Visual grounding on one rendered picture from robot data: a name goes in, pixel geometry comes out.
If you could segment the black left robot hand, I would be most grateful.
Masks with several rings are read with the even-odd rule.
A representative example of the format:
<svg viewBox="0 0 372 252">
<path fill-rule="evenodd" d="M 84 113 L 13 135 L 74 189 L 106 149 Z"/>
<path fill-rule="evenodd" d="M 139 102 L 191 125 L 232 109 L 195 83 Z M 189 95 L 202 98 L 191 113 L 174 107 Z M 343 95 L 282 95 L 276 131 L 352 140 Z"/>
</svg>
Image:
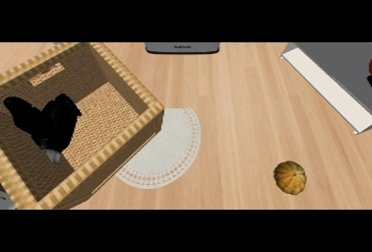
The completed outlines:
<svg viewBox="0 0 372 252">
<path fill-rule="evenodd" d="M 80 109 L 67 94 L 59 94 L 39 110 L 22 98 L 9 96 L 3 104 L 16 127 L 30 135 L 43 150 L 61 153 L 71 142 Z"/>
</svg>

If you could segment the white round placemat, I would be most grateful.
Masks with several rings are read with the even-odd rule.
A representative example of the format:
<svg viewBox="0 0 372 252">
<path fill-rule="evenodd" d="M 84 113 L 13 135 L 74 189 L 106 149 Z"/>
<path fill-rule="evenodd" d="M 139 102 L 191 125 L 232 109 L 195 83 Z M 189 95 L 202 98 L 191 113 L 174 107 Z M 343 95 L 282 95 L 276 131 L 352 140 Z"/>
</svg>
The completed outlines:
<svg viewBox="0 0 372 252">
<path fill-rule="evenodd" d="M 157 189 L 186 173 L 201 149 L 201 122 L 192 108 L 166 108 L 161 130 L 123 165 L 117 177 L 139 189 Z"/>
</svg>

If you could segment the tan wicker basket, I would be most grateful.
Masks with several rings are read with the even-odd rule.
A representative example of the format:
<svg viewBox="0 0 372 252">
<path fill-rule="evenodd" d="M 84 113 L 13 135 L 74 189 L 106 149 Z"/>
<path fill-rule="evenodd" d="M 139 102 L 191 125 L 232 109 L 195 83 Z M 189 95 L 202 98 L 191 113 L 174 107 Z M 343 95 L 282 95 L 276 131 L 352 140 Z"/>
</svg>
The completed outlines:
<svg viewBox="0 0 372 252">
<path fill-rule="evenodd" d="M 52 163 L 3 100 L 18 96 L 42 108 L 61 94 L 81 116 L 61 162 Z M 81 204 L 161 130 L 163 114 L 163 104 L 101 42 L 65 42 L 0 72 L 0 185 L 15 207 Z"/>
</svg>

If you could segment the dark grey flat appliance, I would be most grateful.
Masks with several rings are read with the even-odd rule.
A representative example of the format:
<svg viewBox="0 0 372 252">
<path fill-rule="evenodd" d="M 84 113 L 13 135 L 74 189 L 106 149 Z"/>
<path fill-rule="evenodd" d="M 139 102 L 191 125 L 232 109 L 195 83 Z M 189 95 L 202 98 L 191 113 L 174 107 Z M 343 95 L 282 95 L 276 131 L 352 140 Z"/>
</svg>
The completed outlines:
<svg viewBox="0 0 372 252">
<path fill-rule="evenodd" d="M 148 42 L 145 50 L 152 54 L 213 54 L 220 51 L 217 42 Z"/>
</svg>

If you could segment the yellow orange striped squash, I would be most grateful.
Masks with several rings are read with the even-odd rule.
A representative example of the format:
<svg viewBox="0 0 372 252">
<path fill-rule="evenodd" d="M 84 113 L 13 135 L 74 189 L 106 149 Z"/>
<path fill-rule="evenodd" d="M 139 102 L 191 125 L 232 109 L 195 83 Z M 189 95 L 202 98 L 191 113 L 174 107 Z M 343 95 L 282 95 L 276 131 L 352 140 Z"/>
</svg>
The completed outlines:
<svg viewBox="0 0 372 252">
<path fill-rule="evenodd" d="M 303 167 L 291 160 L 281 162 L 273 170 L 273 178 L 279 189 L 291 195 L 298 195 L 307 184 L 307 174 Z"/>
</svg>

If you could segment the grey and white appliance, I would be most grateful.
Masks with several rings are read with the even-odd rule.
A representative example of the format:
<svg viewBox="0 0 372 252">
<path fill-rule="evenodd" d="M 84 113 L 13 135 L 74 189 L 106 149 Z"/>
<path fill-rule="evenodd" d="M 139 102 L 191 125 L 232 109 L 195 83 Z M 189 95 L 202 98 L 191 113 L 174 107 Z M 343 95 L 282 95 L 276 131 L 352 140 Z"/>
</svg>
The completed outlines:
<svg viewBox="0 0 372 252">
<path fill-rule="evenodd" d="M 372 129 L 372 42 L 290 42 L 281 57 L 360 134 Z"/>
</svg>

